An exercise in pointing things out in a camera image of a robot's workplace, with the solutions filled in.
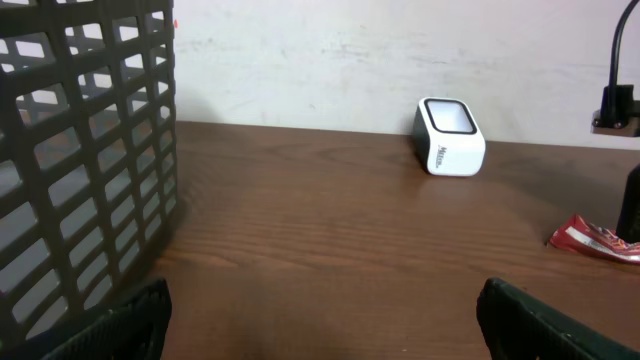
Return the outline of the white barcode scanner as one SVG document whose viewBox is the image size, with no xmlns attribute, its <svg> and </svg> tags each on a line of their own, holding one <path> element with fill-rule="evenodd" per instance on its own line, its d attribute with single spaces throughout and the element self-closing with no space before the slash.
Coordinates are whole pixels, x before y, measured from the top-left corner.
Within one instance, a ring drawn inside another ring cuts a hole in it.
<svg viewBox="0 0 640 360">
<path fill-rule="evenodd" d="M 468 106 L 458 99 L 421 99 L 411 140 L 422 167 L 431 175 L 474 176 L 484 162 L 484 136 Z"/>
</svg>

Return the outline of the grey plastic basket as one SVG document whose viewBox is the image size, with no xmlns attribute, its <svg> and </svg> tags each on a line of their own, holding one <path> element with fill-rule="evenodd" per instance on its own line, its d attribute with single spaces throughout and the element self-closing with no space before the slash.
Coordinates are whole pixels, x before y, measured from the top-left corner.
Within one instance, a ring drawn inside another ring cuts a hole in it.
<svg viewBox="0 0 640 360">
<path fill-rule="evenodd" d="M 177 205 L 171 0 L 1 5 L 1 346 L 129 289 Z"/>
</svg>

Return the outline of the red chocolate bar wrapper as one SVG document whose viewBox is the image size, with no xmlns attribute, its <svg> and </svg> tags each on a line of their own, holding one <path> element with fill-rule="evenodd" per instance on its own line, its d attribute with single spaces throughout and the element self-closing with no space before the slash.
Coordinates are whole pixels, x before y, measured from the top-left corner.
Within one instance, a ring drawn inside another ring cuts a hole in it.
<svg viewBox="0 0 640 360">
<path fill-rule="evenodd" d="M 639 244 L 628 243 L 614 231 L 572 215 L 547 241 L 548 244 L 569 252 L 610 261 L 639 264 Z"/>
</svg>

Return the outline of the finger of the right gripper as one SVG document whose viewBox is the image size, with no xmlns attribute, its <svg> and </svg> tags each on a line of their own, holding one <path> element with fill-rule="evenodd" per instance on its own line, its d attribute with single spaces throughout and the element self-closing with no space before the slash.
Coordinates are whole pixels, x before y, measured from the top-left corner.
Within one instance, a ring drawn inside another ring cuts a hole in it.
<svg viewBox="0 0 640 360">
<path fill-rule="evenodd" d="M 616 235 L 629 244 L 639 242 L 640 166 L 628 175 Z"/>
</svg>

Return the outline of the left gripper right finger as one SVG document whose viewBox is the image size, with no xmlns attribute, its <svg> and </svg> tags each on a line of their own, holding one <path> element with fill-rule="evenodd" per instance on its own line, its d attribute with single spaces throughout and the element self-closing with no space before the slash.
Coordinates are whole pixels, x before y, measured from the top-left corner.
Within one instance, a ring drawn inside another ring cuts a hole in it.
<svg viewBox="0 0 640 360">
<path fill-rule="evenodd" d="M 494 360 L 639 360 L 639 353 L 501 279 L 488 279 L 476 317 Z"/>
</svg>

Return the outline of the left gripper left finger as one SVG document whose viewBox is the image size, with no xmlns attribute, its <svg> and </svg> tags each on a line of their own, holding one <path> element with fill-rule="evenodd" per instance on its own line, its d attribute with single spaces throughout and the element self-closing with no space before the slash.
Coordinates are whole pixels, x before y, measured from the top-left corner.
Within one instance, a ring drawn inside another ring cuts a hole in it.
<svg viewBox="0 0 640 360">
<path fill-rule="evenodd" d="M 1 357 L 159 360 L 171 315 L 168 283 L 157 278 L 2 352 Z"/>
</svg>

